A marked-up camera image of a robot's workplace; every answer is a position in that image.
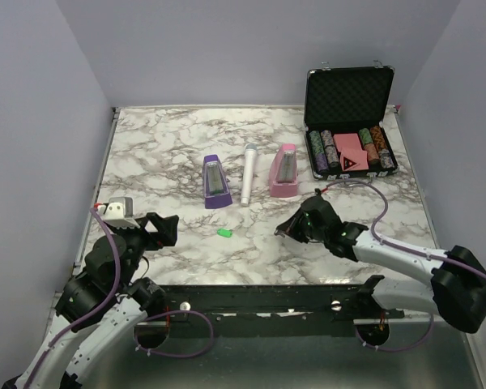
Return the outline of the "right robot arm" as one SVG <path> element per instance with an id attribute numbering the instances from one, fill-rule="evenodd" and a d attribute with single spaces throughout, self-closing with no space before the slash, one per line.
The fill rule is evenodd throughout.
<path id="1" fill-rule="evenodd" d="M 365 317 L 384 309 L 415 310 L 437 314 L 465 333 L 477 332 L 486 318 L 486 270 L 465 247 L 437 250 L 389 241 L 362 224 L 341 220 L 319 195 L 306 199 L 275 232 L 300 243 L 322 243 L 336 257 L 409 277 L 405 283 L 384 280 L 360 293 L 356 307 Z"/>

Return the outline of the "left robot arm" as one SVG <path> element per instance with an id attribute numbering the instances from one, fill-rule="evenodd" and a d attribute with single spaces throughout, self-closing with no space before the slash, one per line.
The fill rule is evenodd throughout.
<path id="1" fill-rule="evenodd" d="M 177 243 L 178 216 L 135 218 L 119 202 L 91 209 L 104 232 L 66 283 L 29 367 L 5 388 L 79 388 L 94 360 L 122 333 L 166 311 L 164 291 L 135 271 L 148 251 Z"/>

